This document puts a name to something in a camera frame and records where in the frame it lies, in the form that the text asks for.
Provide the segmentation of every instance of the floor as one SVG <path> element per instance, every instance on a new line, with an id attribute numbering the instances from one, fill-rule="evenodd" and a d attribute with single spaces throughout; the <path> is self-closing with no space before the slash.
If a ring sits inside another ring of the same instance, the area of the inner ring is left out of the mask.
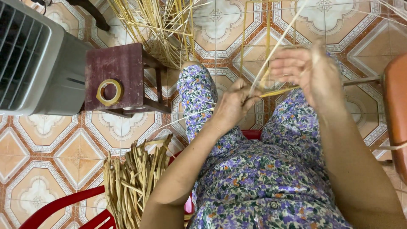
<path id="1" fill-rule="evenodd" d="M 106 0 L 91 0 L 106 18 L 109 32 L 95 27 L 95 20 L 82 8 L 72 7 L 64 0 L 54 0 L 45 16 L 59 23 L 66 31 L 95 48 L 130 44 L 120 20 L 115 17 Z M 267 5 L 247 4 L 245 0 L 216 0 L 194 10 L 194 36 L 197 60 L 204 63 L 213 76 L 218 92 L 236 80 L 252 81 L 265 60 Z M 24 2 L 38 12 L 42 6 Z M 291 22 L 294 1 L 274 2 L 270 21 L 270 44 L 281 37 Z M 394 5 L 403 8 L 403 1 Z M 407 51 L 407 29 L 396 22 L 406 21 L 377 2 L 363 0 L 309 0 L 296 22 L 296 44 L 310 44 L 317 38 L 326 41 L 327 51 L 343 63 L 343 78 L 354 79 L 381 75 L 387 63 Z M 240 69 L 242 31 L 245 47 L 242 72 Z M 293 32 L 283 40 L 292 44 Z M 29 117 L 0 117 L 0 228 L 18 228 L 37 209 L 55 199 L 102 185 L 103 159 L 111 151 L 114 157 L 123 154 L 135 140 L 161 139 L 174 134 L 171 150 L 177 152 L 187 145 L 185 122 L 175 122 L 182 116 L 181 98 L 176 90 L 179 71 L 164 73 L 163 92 L 171 106 L 170 115 L 160 113 L 136 114 L 122 119 L 101 112 L 84 112 L 72 117 L 32 115 Z M 146 73 L 146 94 L 154 99 L 154 73 Z M 284 87 L 269 81 L 267 90 Z M 346 104 L 367 145 L 387 145 L 387 126 L 384 117 L 380 85 L 349 86 L 345 88 Z M 253 107 L 240 122 L 242 129 L 259 130 L 266 123 L 281 97 L 265 98 Z M 379 160 L 389 159 L 387 151 L 374 151 Z M 397 189 L 407 191 L 392 170 L 386 170 Z M 407 195 L 399 194 L 407 215 Z M 106 206 L 104 195 L 69 206 L 53 214 L 41 228 L 78 228 Z"/>

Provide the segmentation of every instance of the woman's right hand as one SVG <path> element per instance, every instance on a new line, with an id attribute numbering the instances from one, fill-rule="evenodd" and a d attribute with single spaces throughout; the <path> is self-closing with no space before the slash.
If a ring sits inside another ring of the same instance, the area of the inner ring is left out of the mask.
<path id="1" fill-rule="evenodd" d="M 326 56 L 321 41 L 311 49 L 282 49 L 275 58 L 270 63 L 270 78 L 298 84 L 317 113 L 345 106 L 339 69 Z"/>

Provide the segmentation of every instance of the knee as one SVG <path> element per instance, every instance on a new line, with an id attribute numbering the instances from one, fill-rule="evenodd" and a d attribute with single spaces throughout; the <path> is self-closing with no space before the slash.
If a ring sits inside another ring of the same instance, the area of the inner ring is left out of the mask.
<path id="1" fill-rule="evenodd" d="M 187 61 L 181 66 L 181 70 L 185 67 L 191 66 L 191 65 L 197 65 L 200 64 L 198 61 Z"/>

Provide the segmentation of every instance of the roll of tape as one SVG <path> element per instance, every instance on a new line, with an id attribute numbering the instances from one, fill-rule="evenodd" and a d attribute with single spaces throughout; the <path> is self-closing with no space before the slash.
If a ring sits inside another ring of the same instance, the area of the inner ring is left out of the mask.
<path id="1" fill-rule="evenodd" d="M 111 100 L 105 99 L 103 93 L 105 92 L 105 88 L 107 85 L 113 84 L 116 87 L 116 95 Z M 107 79 L 103 81 L 98 88 L 98 93 L 96 94 L 96 98 L 103 103 L 105 106 L 111 106 L 117 104 L 123 96 L 123 88 L 119 82 L 114 79 Z"/>

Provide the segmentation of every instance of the evaporative air cooler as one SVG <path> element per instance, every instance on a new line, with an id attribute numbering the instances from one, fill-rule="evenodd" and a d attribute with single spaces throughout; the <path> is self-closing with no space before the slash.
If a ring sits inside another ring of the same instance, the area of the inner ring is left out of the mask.
<path id="1" fill-rule="evenodd" d="M 0 0 L 0 114 L 77 114 L 91 48 L 22 2 Z"/>

